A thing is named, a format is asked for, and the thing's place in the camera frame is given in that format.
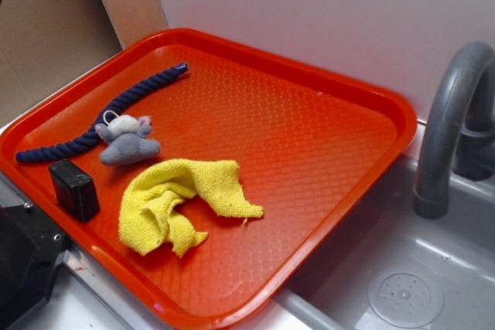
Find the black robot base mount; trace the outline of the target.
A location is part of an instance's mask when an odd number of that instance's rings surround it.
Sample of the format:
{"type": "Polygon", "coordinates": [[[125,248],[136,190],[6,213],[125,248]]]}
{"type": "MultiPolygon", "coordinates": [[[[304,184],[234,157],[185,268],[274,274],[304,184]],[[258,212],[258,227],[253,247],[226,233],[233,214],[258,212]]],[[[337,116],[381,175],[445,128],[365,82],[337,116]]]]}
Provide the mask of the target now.
{"type": "Polygon", "coordinates": [[[38,206],[1,208],[1,328],[17,329],[51,299],[65,233],[38,206]]]}

